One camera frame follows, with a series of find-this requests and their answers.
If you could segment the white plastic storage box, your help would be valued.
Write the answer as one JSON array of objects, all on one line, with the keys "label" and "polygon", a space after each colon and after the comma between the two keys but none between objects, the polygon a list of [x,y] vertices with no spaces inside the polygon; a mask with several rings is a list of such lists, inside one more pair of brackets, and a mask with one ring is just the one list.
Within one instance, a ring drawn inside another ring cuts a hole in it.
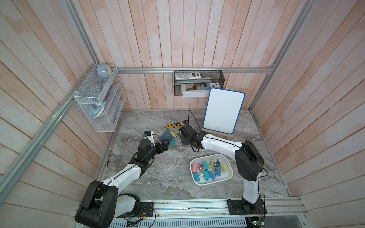
[{"label": "white plastic storage box", "polygon": [[[217,176],[215,180],[211,180],[209,178],[209,173],[215,173],[215,170],[208,169],[207,171],[204,170],[203,173],[200,173],[199,170],[198,170],[197,173],[199,174],[200,181],[195,182],[194,178],[193,178],[193,173],[192,173],[193,164],[195,163],[195,164],[198,165],[200,163],[207,162],[208,165],[209,165],[210,160],[214,160],[215,162],[217,162],[217,160],[219,160],[220,163],[225,165],[227,171],[224,172],[224,173],[221,172],[220,176]],[[195,159],[191,160],[191,162],[190,162],[190,173],[191,173],[193,182],[198,186],[205,186],[205,185],[210,185],[210,184],[214,184],[214,183],[217,183],[217,182],[227,181],[227,180],[229,180],[233,177],[233,169],[232,169],[227,157],[222,155],[222,154],[208,155],[208,156],[205,156],[205,157],[195,158]]]}]

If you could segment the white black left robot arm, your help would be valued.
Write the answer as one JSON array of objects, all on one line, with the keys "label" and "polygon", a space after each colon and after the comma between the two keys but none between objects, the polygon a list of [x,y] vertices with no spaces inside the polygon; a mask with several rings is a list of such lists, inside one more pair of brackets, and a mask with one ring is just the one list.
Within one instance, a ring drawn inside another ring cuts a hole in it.
[{"label": "white black left robot arm", "polygon": [[103,181],[92,181],[76,212],[75,221],[90,228],[108,228],[113,219],[136,211],[139,198],[122,191],[139,179],[153,163],[154,157],[168,150],[170,141],[140,141],[138,151],[119,173]]}]

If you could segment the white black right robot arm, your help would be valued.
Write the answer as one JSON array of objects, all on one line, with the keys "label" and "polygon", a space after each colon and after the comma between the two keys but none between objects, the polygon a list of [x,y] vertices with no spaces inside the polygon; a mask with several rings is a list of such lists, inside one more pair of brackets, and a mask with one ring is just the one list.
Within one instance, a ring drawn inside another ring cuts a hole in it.
[{"label": "white black right robot arm", "polygon": [[189,123],[179,127],[182,144],[193,149],[207,149],[236,161],[238,173],[244,179],[243,202],[255,204],[260,199],[259,179],[264,176],[265,161],[251,141],[234,142],[204,131],[196,132]]}]

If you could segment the teal binder clip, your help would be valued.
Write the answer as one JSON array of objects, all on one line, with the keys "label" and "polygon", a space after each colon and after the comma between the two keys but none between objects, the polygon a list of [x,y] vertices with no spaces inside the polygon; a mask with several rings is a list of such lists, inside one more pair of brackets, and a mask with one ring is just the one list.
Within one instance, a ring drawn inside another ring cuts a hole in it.
[{"label": "teal binder clip", "polygon": [[175,146],[175,144],[176,144],[176,139],[175,139],[175,138],[173,138],[173,139],[171,140],[171,142],[170,142],[170,145],[171,145],[171,146]]},{"label": "teal binder clip", "polygon": [[208,163],[206,161],[204,161],[202,163],[202,166],[203,166],[203,168],[204,168],[205,171],[207,171],[209,169]]},{"label": "teal binder clip", "polygon": [[198,173],[193,173],[193,178],[194,178],[194,181],[195,182],[200,181],[200,177],[199,177],[199,174]]}]

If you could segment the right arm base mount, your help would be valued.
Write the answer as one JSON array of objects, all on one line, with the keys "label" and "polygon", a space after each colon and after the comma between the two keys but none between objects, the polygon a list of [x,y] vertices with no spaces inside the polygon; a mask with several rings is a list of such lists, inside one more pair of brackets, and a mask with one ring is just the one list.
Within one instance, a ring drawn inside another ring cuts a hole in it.
[{"label": "right arm base mount", "polygon": [[241,199],[228,199],[227,205],[230,215],[266,215],[265,195],[259,194],[256,203],[249,203],[243,197]]}]

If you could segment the yellow binder clip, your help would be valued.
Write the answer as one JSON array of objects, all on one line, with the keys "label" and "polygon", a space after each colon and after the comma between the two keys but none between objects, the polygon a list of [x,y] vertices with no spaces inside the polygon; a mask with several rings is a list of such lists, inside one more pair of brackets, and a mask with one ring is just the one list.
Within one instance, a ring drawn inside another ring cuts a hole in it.
[{"label": "yellow binder clip", "polygon": [[214,160],[209,161],[209,169],[215,170],[216,162]]},{"label": "yellow binder clip", "polygon": [[174,132],[174,131],[171,131],[170,134],[173,136],[173,137],[176,137],[177,134]]}]

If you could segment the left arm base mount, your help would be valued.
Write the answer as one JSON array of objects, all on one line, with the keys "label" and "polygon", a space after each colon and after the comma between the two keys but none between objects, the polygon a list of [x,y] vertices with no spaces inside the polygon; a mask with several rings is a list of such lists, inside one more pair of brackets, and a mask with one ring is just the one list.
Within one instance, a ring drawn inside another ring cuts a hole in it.
[{"label": "left arm base mount", "polygon": [[120,194],[114,218],[131,219],[134,217],[152,217],[154,215],[154,203],[141,201],[141,198],[132,193]]}]

